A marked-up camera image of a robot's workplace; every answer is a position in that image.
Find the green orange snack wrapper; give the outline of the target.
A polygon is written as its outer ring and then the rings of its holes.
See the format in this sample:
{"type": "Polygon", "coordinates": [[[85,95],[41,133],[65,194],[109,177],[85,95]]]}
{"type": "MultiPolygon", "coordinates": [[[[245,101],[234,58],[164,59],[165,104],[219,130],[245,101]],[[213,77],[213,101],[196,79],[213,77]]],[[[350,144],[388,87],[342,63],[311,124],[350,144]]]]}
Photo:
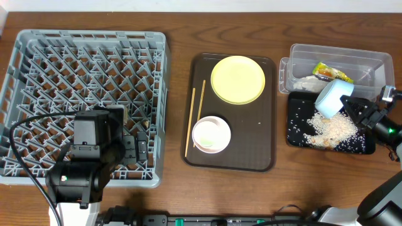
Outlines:
{"type": "Polygon", "coordinates": [[[345,82],[354,83],[354,80],[349,78],[344,72],[330,67],[322,62],[319,62],[312,71],[313,75],[317,75],[319,77],[325,77],[328,79],[339,79],[345,82]]]}

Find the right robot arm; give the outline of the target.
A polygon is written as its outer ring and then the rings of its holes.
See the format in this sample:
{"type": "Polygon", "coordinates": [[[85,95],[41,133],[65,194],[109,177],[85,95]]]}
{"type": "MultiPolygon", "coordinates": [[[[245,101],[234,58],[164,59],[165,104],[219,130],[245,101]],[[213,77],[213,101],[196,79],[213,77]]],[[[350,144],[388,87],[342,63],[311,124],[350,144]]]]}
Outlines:
{"type": "MultiPolygon", "coordinates": [[[[401,100],[400,90],[390,85],[381,89],[379,101],[386,104],[383,109],[357,97],[342,96],[340,100],[356,126],[367,129],[379,144],[401,159],[401,126],[388,118],[401,100]]],[[[324,225],[401,225],[401,172],[368,194],[357,208],[327,205],[316,209],[307,219],[324,225]]]]}

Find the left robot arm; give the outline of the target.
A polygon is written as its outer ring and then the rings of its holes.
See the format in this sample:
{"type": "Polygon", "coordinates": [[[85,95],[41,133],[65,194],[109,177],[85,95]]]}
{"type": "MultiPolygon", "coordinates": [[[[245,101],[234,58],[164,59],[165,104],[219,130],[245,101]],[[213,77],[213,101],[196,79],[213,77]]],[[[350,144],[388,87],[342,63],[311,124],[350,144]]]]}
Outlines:
{"type": "Polygon", "coordinates": [[[146,133],[125,135],[127,121],[123,105],[77,112],[73,141],[62,148],[46,175],[55,206],[52,225],[95,225],[103,190],[116,167],[148,159],[146,133]]]}

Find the light blue bowl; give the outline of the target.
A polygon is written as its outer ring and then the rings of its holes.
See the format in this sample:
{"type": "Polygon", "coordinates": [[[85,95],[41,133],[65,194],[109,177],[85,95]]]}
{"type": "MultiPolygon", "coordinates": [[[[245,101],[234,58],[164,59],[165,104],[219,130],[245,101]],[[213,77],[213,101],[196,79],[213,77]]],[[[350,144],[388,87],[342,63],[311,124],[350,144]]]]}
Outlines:
{"type": "Polygon", "coordinates": [[[329,82],[318,95],[315,108],[325,118],[331,118],[343,108],[340,98],[343,95],[351,96],[354,85],[343,80],[335,79],[329,82]]]}

